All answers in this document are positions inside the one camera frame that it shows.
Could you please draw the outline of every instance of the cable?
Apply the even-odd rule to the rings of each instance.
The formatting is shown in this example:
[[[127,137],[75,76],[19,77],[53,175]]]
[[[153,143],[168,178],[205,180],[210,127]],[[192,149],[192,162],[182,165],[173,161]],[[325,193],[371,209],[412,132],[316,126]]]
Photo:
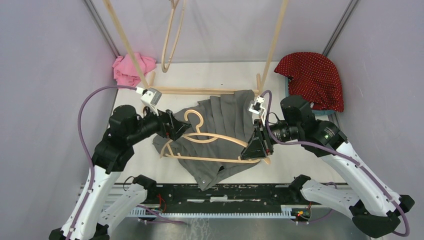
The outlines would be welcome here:
[[[326,186],[328,186],[328,185],[333,185],[334,186],[334,188],[335,189],[337,189],[337,185],[334,183],[334,182],[332,182],[332,181],[330,181],[330,182],[328,182],[327,184],[325,184]],[[307,209],[309,209],[309,212],[310,212],[310,216],[309,216],[309,219],[311,219],[312,218],[312,209],[311,209],[311,206],[312,206],[312,202],[309,202],[309,205],[308,205],[308,207],[307,207]],[[325,214],[324,216],[322,216],[322,217],[320,217],[320,218],[318,218],[318,219],[315,219],[315,220],[308,220],[307,222],[299,222],[299,223],[302,223],[302,224],[314,224],[314,223],[318,223],[318,222],[321,222],[322,220],[324,220],[324,219],[327,219],[327,218],[329,218],[330,217],[330,215],[331,214],[333,214],[333,212],[334,212],[334,210],[331,208],[330,209],[330,211],[327,213],[327,214]]]
[[[267,113],[269,113],[270,112],[270,109],[271,109],[271,102],[272,102],[273,94],[271,93],[270,90],[266,90],[260,96],[263,98],[266,94],[269,94],[268,106],[267,106],[267,111],[266,111]],[[409,225],[407,216],[405,215],[405,212],[402,210],[401,206],[399,206],[399,204],[396,201],[393,200],[392,196],[384,188],[384,186],[382,186],[379,183],[379,181],[364,166],[361,166],[361,164],[358,161],[356,161],[355,159],[353,159],[350,156],[347,156],[347,155],[345,155],[343,153],[340,153],[340,152],[338,152],[336,150],[330,149],[330,148],[325,147],[325,146],[318,145],[318,144],[313,143],[313,142],[308,142],[308,141],[282,142],[282,141],[278,140],[276,138],[276,136],[274,136],[274,134],[272,134],[271,129],[270,129],[270,124],[268,122],[268,118],[269,118],[269,115],[267,114],[266,115],[266,121],[265,121],[266,129],[268,130],[269,136],[276,143],[281,144],[281,145],[307,145],[307,146],[311,146],[311,147],[314,147],[314,148],[317,148],[317,149],[324,150],[324,151],[326,151],[326,152],[328,152],[330,154],[333,154],[333,155],[337,155],[339,157],[342,157],[342,158],[344,158],[346,160],[351,161],[356,166],[358,166],[358,168],[361,169],[375,183],[375,185],[383,192],[383,194],[388,198],[388,200],[394,205],[394,207],[399,211],[400,215],[402,216],[402,220],[403,220],[403,223],[405,225],[405,233],[400,233],[400,232],[394,231],[393,234],[395,234],[397,236],[401,236],[401,237],[407,237],[407,236],[409,236],[409,234],[410,234],[410,225]]]
[[[150,208],[143,206],[143,205],[137,205],[138,208],[142,208],[147,210],[149,213],[155,215],[156,217],[162,219],[163,221],[150,221],[148,223],[158,223],[158,224],[176,224],[176,225],[182,225],[186,224],[184,221],[177,221],[177,220],[169,220],[167,218],[164,218],[163,216],[159,215],[157,212],[151,210]]]
[[[125,184],[127,183],[127,181],[130,179],[130,178],[135,178],[134,176],[129,176],[127,179],[125,179],[125,181],[123,181],[123,184],[122,184],[122,188],[123,188],[123,190],[126,192],[127,190],[125,189]]]
[[[89,179],[89,182],[88,182],[88,191],[85,192],[84,198],[81,201],[81,205],[79,206],[78,210],[75,213],[73,221],[72,221],[72,223],[69,227],[70,230],[75,228],[75,224],[77,223],[78,218],[80,217],[81,211],[83,210],[84,206],[86,205],[87,199],[89,198],[89,195],[90,195],[90,191],[93,189],[93,183],[94,183],[94,177],[95,177],[94,176],[95,172],[94,172],[93,161],[92,161],[92,158],[90,156],[89,149],[87,148],[86,142],[84,141],[83,131],[82,131],[82,128],[81,128],[81,118],[82,118],[82,115],[83,115],[83,110],[84,110],[84,107],[86,106],[87,102],[98,92],[101,92],[101,91],[106,90],[106,89],[117,89],[117,88],[137,90],[137,88],[133,87],[133,86],[124,86],[124,85],[104,86],[104,87],[101,87],[101,88],[93,91],[90,95],[88,95],[88,97],[82,102],[81,107],[79,108],[78,119],[77,119],[77,121],[78,121],[78,135],[79,135],[79,140],[81,141],[82,148],[84,149],[85,156],[87,157],[87,160],[88,160],[90,179]],[[72,235],[72,231],[69,231],[66,235],[65,240],[69,240],[71,235]]]
[[[160,194],[157,195],[159,197],[159,208],[161,208],[161,203],[164,203],[164,207],[162,210],[162,213],[164,213],[167,210],[167,203],[165,202],[165,199],[162,198],[162,196]]]

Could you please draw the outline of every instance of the wooden pole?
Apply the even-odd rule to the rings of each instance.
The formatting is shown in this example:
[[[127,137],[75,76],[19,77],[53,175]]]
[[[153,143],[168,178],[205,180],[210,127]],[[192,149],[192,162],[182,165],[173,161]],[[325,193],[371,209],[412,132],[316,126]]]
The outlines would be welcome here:
[[[265,68],[263,69],[262,78],[260,80],[259,94],[262,93],[264,89],[265,80],[267,79],[268,71],[270,70],[270,63],[273,59],[274,50],[276,49],[277,40],[280,35],[281,25],[283,23],[284,14],[286,13],[287,5],[289,0],[282,0],[281,7],[278,14],[277,23],[275,25],[274,37],[272,38],[271,47],[269,48],[268,58],[266,59]]]
[[[179,18],[179,25],[178,25],[178,30],[176,31],[176,37],[173,42],[171,53],[169,54],[168,62],[165,62],[165,55],[167,54],[167,49],[168,49],[168,41],[170,39],[172,23],[174,21],[174,13],[179,2],[180,0],[178,0],[177,2],[174,2],[174,0],[171,0],[171,7],[172,7],[171,14],[169,17],[168,31],[166,32],[165,43],[163,44],[162,58],[161,58],[162,72],[164,73],[168,72],[168,69],[170,68],[172,58],[174,57],[175,48],[177,47],[178,39],[180,38],[181,27],[183,26],[184,11],[186,9],[187,0],[184,0],[184,2],[182,3],[181,17]]]
[[[123,42],[123,45],[125,46],[126,51],[129,54],[129,57],[131,58],[132,64],[134,64],[135,70],[138,73],[138,77],[140,77],[141,82],[143,83],[143,86],[145,89],[149,88],[149,84],[146,81],[145,75],[142,71],[142,69],[139,66],[139,63],[136,60],[136,56],[134,55],[133,49],[131,48],[130,42],[127,39],[127,36],[125,35],[124,29],[122,28],[122,25],[118,19],[118,16],[112,7],[110,0],[103,0],[104,6],[107,8],[107,11],[109,12],[110,18],[112,18],[113,24],[115,25],[116,31],[118,32],[120,39]]]

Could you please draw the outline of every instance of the wooden hanger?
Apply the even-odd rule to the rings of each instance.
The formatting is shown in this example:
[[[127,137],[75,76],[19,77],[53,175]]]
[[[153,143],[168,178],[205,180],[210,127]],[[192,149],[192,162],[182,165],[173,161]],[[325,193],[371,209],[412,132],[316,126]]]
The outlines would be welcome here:
[[[230,136],[225,136],[225,135],[221,135],[221,134],[216,134],[216,133],[208,133],[208,132],[201,132],[200,128],[202,127],[204,120],[202,115],[193,109],[189,109],[187,111],[185,111],[184,113],[184,119],[186,121],[189,120],[188,116],[189,114],[196,114],[199,118],[199,124],[196,125],[196,132],[192,132],[192,133],[186,133],[183,134],[182,137],[194,142],[194,143],[198,143],[198,144],[208,144],[208,143],[212,143],[213,141],[217,140],[217,139],[225,139],[227,141],[236,143],[238,145],[243,146],[244,148],[248,146],[247,142],[244,142],[240,139],[234,138],[234,137],[230,137]],[[206,139],[206,140],[200,140],[200,139],[195,139],[195,138],[191,138],[192,136],[206,136],[206,137],[211,137],[210,139]],[[226,159],[226,158],[212,158],[212,157],[199,157],[199,156],[181,156],[181,154],[178,152],[176,155],[173,153],[170,143],[172,143],[172,140],[170,139],[167,143],[165,143],[165,145],[162,147],[162,150],[160,151],[160,157],[162,158],[163,156],[169,157],[169,158],[175,158],[175,159],[188,159],[188,160],[199,160],[199,161],[211,161],[211,162],[224,162],[224,163],[235,163],[235,164],[255,164],[261,161],[261,159],[247,159],[247,160],[242,160],[240,158],[240,156],[237,159]],[[266,157],[263,159],[265,161],[266,164],[271,164],[271,160],[269,157]]]
[[[169,1],[171,2],[171,15],[169,17],[168,31],[166,32],[165,43],[163,45],[163,50],[162,50],[162,72],[164,73],[168,72],[168,69],[170,68],[170,65],[172,62],[172,58],[174,56],[175,48],[178,43],[178,38],[180,37],[181,26],[183,26],[184,11],[186,10],[186,3],[187,3],[187,0],[184,0],[184,2],[182,3],[181,17],[179,18],[178,30],[176,31],[175,40],[173,42],[171,53],[169,54],[168,62],[165,63],[165,55],[167,54],[168,41],[170,39],[172,23],[174,21],[174,13],[180,0],[176,0],[176,1],[169,0]]]

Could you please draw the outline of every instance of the gray wall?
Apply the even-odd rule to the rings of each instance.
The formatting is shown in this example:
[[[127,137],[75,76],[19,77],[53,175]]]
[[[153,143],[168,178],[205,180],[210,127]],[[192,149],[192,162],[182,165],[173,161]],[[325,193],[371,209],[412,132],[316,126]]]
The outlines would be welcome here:
[[[384,182],[415,199],[414,240],[424,234],[423,11],[424,1],[363,0],[329,54],[343,84],[341,128]]]
[[[2,1],[0,31],[0,239],[43,240],[69,217],[87,177],[78,110],[113,84],[114,57],[82,0]],[[83,114],[90,150],[115,93]]]
[[[169,0],[110,0],[135,52],[161,61],[171,12]],[[168,51],[174,44],[181,0]],[[102,0],[92,0],[120,54],[124,45]],[[282,0],[187,0],[174,62],[265,61]],[[349,0],[291,0],[274,60],[293,52],[321,53]]]

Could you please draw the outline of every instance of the black mount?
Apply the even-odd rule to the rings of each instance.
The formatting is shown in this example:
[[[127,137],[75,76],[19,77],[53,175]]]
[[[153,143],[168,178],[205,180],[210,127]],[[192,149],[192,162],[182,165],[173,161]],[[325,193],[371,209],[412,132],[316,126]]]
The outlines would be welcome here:
[[[280,105],[284,120],[269,125],[271,133],[280,142],[306,141],[335,150],[347,141],[345,134],[334,123],[315,119],[310,103],[301,96],[288,96],[280,102]],[[253,135],[247,147],[241,152],[241,159],[265,158],[274,152],[273,145],[276,142],[269,137],[264,123],[257,119],[253,127]],[[327,151],[316,147],[301,146],[317,157],[329,155]]]
[[[122,172],[134,155],[133,145],[158,134],[163,138],[177,140],[191,126],[178,121],[172,111],[158,111],[158,115],[144,109],[142,118],[131,105],[118,106],[109,118],[110,128],[106,130],[101,142],[95,147],[92,161],[94,165],[111,172]]]

